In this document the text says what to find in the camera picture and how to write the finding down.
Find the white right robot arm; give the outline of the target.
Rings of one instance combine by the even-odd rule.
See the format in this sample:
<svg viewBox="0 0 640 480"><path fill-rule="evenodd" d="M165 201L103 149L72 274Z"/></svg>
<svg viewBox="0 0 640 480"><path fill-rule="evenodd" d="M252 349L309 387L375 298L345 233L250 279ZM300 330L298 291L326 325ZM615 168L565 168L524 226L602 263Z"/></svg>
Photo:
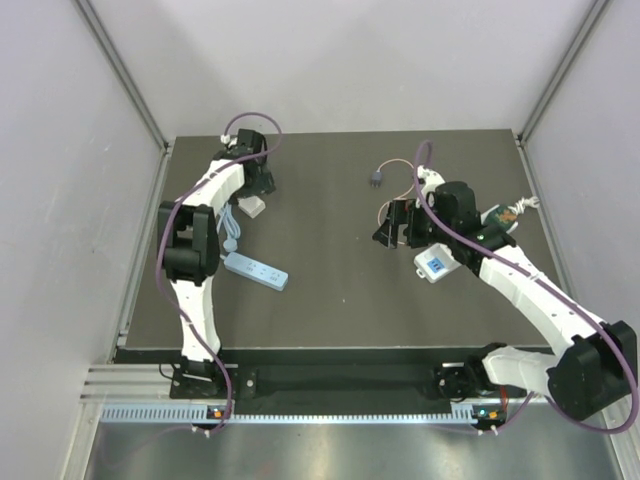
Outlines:
<svg viewBox="0 0 640 480"><path fill-rule="evenodd" d="M511 235L518 208L480 212L466 183L432 176L418 182L417 197L395 198L385 209L373 240L389 249L420 249L416 269L432 283L467 268L508 300L550 348L537 353L494 342L477 350L463 364L474 393L517 387L545 397L575 422L630 397L630 416L637 417L635 331L581 307L534 266Z"/></svg>

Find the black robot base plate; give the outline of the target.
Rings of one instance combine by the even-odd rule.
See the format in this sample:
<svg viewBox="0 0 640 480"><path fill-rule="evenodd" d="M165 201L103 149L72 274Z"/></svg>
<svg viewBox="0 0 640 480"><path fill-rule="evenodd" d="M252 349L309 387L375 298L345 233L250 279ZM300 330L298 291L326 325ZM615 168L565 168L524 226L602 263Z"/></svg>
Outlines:
<svg viewBox="0 0 640 480"><path fill-rule="evenodd" d="M435 371L474 347L225 349L231 380L172 380L180 400L232 399L235 413L444 413Z"/></svg>

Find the small white USB charger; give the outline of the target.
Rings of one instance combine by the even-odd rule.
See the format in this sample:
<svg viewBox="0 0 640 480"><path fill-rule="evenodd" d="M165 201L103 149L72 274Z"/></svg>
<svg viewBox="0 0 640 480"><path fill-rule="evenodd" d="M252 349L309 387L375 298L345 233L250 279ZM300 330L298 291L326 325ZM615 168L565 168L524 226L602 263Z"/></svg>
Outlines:
<svg viewBox="0 0 640 480"><path fill-rule="evenodd" d="M249 218L255 219L265 210L266 204L258 196L251 196L239 199L238 207Z"/></svg>

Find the dark green cube socket adapter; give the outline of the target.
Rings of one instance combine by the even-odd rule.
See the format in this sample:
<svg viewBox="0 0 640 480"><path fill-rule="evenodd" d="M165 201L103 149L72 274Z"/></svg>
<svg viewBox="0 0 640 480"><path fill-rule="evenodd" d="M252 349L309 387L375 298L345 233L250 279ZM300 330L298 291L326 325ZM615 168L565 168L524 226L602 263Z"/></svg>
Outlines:
<svg viewBox="0 0 640 480"><path fill-rule="evenodd" d="M483 225L496 225L510 234L518 227L518 214L508 205L497 204L481 215Z"/></svg>

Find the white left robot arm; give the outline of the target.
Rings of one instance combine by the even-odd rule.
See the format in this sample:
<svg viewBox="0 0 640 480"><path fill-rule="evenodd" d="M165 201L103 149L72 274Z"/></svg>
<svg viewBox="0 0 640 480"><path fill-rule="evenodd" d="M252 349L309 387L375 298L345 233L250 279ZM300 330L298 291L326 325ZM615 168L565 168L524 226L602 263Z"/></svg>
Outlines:
<svg viewBox="0 0 640 480"><path fill-rule="evenodd" d="M212 286L221 253L235 253L241 235L232 207L254 218L266 208L262 197L275 191L263 134L240 129L224 135L222 143L194 187L175 201L162 202L157 214L156 275L169 281L182 322L176 380L192 379L209 397L220 394L227 382L217 357L221 341Z"/></svg>

